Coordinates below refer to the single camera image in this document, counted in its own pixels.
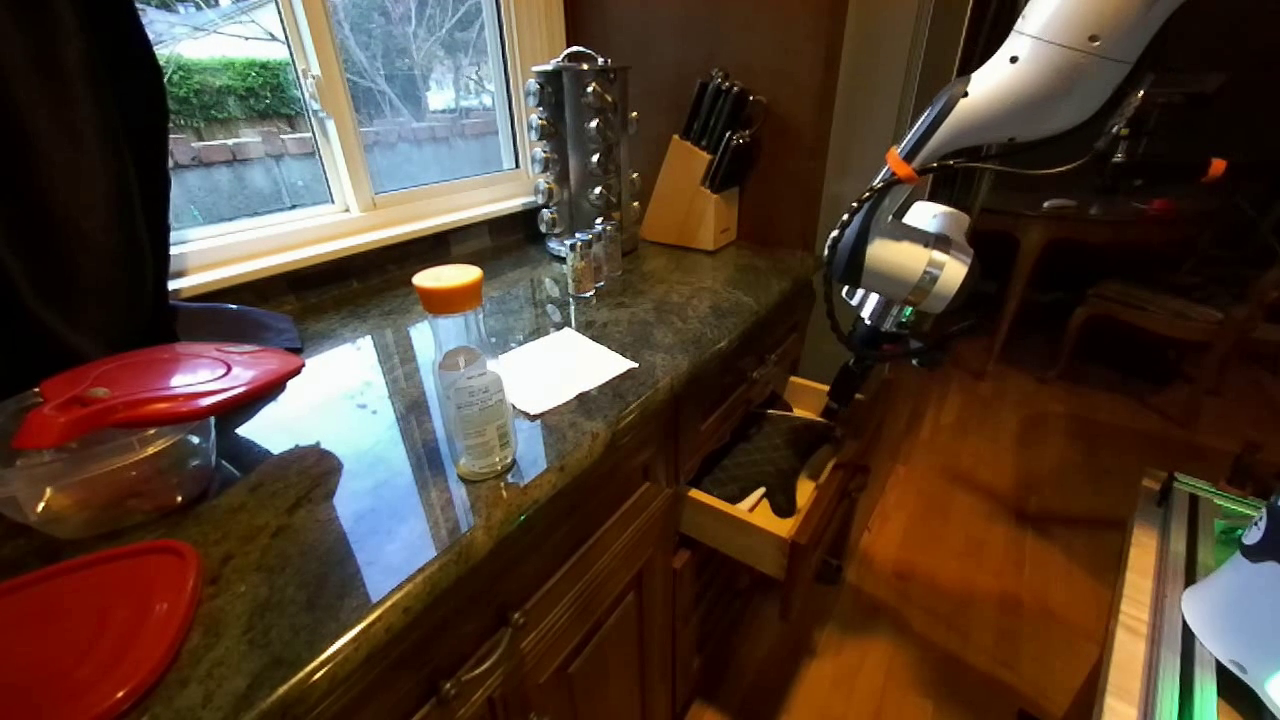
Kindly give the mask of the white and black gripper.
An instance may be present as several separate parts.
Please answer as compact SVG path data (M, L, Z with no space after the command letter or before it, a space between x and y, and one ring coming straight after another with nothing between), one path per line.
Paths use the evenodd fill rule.
M826 312L843 344L828 388L853 400L894 354L899 317L942 317L974 271L974 215L912 200L904 186L860 192L826 241Z

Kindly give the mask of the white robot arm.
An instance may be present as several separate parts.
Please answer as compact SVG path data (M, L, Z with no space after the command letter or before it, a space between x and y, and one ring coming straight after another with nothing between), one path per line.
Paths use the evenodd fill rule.
M974 271L974 218L912 186L967 152L1003 152L1093 119L1186 0L1027 0L1001 48L947 79L819 245L826 317L843 349L843 408L894 354L899 317L942 317Z

